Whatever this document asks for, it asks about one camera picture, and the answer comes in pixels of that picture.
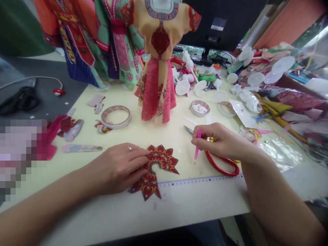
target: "monitor stand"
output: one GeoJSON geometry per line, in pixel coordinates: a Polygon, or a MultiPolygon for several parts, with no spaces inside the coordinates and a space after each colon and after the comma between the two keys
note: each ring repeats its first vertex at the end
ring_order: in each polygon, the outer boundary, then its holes
{"type": "Polygon", "coordinates": [[[227,68],[226,63],[228,61],[227,58],[224,58],[222,56],[216,55],[216,57],[208,57],[208,53],[211,49],[217,50],[218,49],[218,42],[214,41],[206,41],[205,50],[202,53],[202,59],[200,61],[192,60],[194,63],[199,65],[204,65],[206,67],[212,66],[212,64],[219,64],[223,68],[227,68]]]}

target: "person's left hand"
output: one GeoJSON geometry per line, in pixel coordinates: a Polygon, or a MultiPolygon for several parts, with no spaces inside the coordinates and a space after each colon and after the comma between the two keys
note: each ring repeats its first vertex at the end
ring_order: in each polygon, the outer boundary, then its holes
{"type": "Polygon", "coordinates": [[[146,169],[136,170],[148,162],[150,153],[131,143],[115,145],[76,170],[74,180],[78,179],[83,196],[87,198],[122,192],[147,173],[146,169]]]}

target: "computer monitor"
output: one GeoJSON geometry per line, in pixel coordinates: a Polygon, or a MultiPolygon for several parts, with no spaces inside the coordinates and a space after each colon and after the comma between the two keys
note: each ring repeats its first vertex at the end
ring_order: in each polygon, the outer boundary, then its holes
{"type": "Polygon", "coordinates": [[[196,32],[183,36],[180,44],[234,51],[252,27],[267,0],[182,0],[202,20],[196,32]]]}

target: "craft table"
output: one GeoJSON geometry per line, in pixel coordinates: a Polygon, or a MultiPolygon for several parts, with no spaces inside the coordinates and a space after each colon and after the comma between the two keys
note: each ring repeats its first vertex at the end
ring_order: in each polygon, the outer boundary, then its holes
{"type": "MultiPolygon", "coordinates": [[[[229,92],[230,88],[231,85],[223,80],[221,89],[228,92],[229,98],[237,99],[229,92]]],[[[231,130],[238,131],[240,120],[237,117],[222,116],[216,109],[217,104],[210,100],[212,93],[213,91],[206,92],[206,96],[201,99],[195,97],[194,93],[192,98],[177,96],[177,107],[171,110],[170,122],[155,125],[153,121],[141,120],[137,97],[121,84],[113,84],[107,92],[97,91],[89,85],[73,106],[77,108],[73,118],[85,121],[73,144],[98,145],[103,146],[104,150],[124,142],[143,148],[161,144],[165,148],[173,148],[173,157],[179,160],[176,169],[180,175],[154,166],[158,182],[219,175],[207,161],[204,152],[200,152],[194,165],[195,147],[190,143],[190,134],[183,128],[183,125],[192,129],[194,127],[185,118],[198,124],[206,124],[205,118],[197,118],[189,110],[191,102],[199,99],[210,106],[209,116],[212,122],[220,122],[231,130]],[[100,119],[100,115],[94,114],[93,108],[86,105],[95,94],[106,96],[103,110],[113,105],[128,107],[132,113],[131,124],[107,134],[96,133],[95,120],[100,119]]],[[[273,124],[283,135],[282,128],[273,124]]],[[[277,138],[276,134],[269,134],[261,141],[274,138],[277,138]]],[[[67,143],[63,138],[55,138],[53,145],[58,147],[58,151],[54,158],[48,162],[34,162],[31,174],[26,175],[26,181],[20,183],[20,188],[15,189],[10,201],[0,207],[0,212],[86,165],[101,153],[63,153],[60,147],[65,144],[67,143]]],[[[303,161],[299,166],[283,173],[288,183],[304,201],[328,196],[327,168],[311,161],[298,145],[293,145],[293,148],[303,154],[303,161]]],[[[227,170],[227,165],[218,159],[217,162],[227,170]]],[[[160,187],[160,193],[162,199],[153,194],[146,202],[141,191],[134,194],[125,191],[98,197],[65,218],[43,245],[90,245],[250,212],[243,177],[160,187]]]]}

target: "ruler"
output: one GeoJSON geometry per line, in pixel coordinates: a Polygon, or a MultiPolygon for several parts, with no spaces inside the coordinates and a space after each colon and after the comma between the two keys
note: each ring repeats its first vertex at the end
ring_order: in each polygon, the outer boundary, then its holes
{"type": "Polygon", "coordinates": [[[173,181],[163,181],[158,182],[158,187],[168,187],[168,186],[180,186],[180,185],[187,185],[187,184],[194,184],[194,183],[204,183],[204,182],[217,182],[220,180],[225,179],[236,179],[236,178],[244,178],[243,174],[238,174],[234,177],[229,176],[211,176],[211,177],[205,177],[205,178],[190,178],[190,179],[181,179],[181,180],[173,180],[173,181]]]}

